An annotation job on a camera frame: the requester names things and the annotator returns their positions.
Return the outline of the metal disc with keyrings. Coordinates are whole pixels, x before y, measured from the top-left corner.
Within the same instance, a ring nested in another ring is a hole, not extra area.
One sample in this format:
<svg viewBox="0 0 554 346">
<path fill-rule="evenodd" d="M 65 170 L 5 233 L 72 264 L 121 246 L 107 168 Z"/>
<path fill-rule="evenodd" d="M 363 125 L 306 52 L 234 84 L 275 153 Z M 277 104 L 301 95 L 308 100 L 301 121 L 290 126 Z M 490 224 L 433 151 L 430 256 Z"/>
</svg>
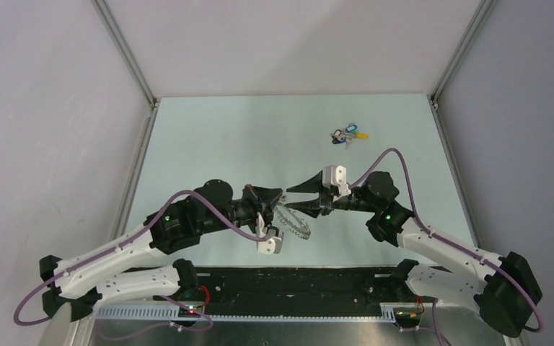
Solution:
<svg viewBox="0 0 554 346">
<path fill-rule="evenodd" d="M 300 239 L 309 240 L 312 231 L 308 223 L 290 208 L 287 208 L 284 203 L 278 202 L 274 210 L 279 222 L 286 227 L 292 234 Z"/>
</svg>

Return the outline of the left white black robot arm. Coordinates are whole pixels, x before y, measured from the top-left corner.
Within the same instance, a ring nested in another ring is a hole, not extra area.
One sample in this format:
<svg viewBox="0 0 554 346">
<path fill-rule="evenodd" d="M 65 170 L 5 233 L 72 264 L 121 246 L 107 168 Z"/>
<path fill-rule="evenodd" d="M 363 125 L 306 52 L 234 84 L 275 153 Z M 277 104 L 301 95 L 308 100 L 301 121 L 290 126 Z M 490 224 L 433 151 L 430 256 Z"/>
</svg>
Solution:
<svg viewBox="0 0 554 346">
<path fill-rule="evenodd" d="M 275 241 L 273 210 L 281 188 L 246 185 L 239 199 L 232 186 L 220 179 L 171 197 L 134 231 L 71 259 L 53 255 L 40 260 L 40 276 L 48 289 L 41 296 L 43 311 L 53 317 L 65 303 L 71 320 L 89 316 L 104 305 L 149 296 L 177 295 L 190 300 L 199 281 L 191 261 L 138 269 L 144 261 L 158 260 L 199 244 L 201 237 L 227 229 L 255 242 Z"/>
</svg>

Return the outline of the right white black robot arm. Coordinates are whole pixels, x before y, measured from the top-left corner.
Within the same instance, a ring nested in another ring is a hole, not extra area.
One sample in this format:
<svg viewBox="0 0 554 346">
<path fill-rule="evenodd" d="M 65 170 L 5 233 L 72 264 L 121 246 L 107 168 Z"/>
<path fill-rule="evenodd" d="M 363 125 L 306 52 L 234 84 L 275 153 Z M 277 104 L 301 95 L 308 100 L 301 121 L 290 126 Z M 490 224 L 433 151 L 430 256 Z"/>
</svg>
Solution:
<svg viewBox="0 0 554 346">
<path fill-rule="evenodd" d="M 393 272 L 391 294 L 399 301 L 426 296 L 457 304 L 476 313 L 502 335 L 517 338 L 542 299 L 528 261 L 509 252 L 488 252 L 419 222 L 396 200 L 399 191 L 387 172 L 372 172 L 357 187 L 344 182 L 344 167 L 325 167 L 290 193 L 316 193 L 314 200 L 288 206 L 313 218 L 333 210 L 371 213 L 366 227 L 379 242 L 415 252 L 440 266 L 438 270 L 404 259 Z"/>
</svg>

